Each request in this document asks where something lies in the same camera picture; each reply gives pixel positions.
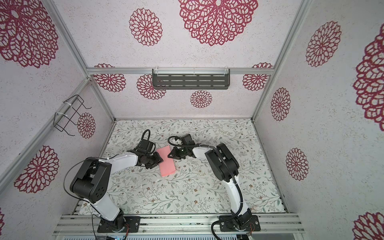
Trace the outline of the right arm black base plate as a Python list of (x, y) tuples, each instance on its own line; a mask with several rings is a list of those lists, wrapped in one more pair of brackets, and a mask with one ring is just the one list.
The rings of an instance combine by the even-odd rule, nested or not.
[(256, 215), (236, 217), (220, 223), (221, 232), (259, 232), (261, 225)]

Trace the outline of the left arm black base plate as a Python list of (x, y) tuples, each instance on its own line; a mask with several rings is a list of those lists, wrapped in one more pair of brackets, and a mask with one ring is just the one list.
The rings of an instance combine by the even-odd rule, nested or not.
[(117, 216), (114, 221), (101, 218), (97, 233), (137, 233), (141, 217)]

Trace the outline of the pink square paper sheet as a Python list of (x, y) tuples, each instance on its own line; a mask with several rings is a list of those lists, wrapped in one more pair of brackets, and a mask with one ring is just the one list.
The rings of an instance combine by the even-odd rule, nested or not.
[(163, 162), (159, 164), (161, 176), (167, 177), (173, 175), (176, 172), (176, 167), (174, 160), (168, 157), (168, 155), (171, 153), (170, 146), (158, 149), (157, 153), (163, 159)]

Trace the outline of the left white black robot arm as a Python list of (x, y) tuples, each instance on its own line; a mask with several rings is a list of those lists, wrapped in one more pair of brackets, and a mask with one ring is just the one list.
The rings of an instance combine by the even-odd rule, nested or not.
[(70, 184), (70, 191), (88, 201), (102, 219), (113, 222), (119, 217), (121, 209), (107, 194), (111, 175), (131, 167), (153, 169), (163, 161), (158, 152), (143, 154), (129, 151), (106, 159), (89, 157), (82, 162)]

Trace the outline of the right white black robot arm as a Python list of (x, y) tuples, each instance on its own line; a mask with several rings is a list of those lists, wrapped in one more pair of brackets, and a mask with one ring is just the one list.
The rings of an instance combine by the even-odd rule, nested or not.
[(227, 221), (234, 221), (240, 226), (251, 220), (252, 212), (246, 204), (240, 188), (240, 165), (225, 144), (219, 144), (216, 147), (204, 144), (169, 144), (174, 147), (169, 154), (170, 158), (183, 159), (190, 156), (202, 161), (208, 161), (216, 178), (225, 186), (231, 203), (232, 215)]

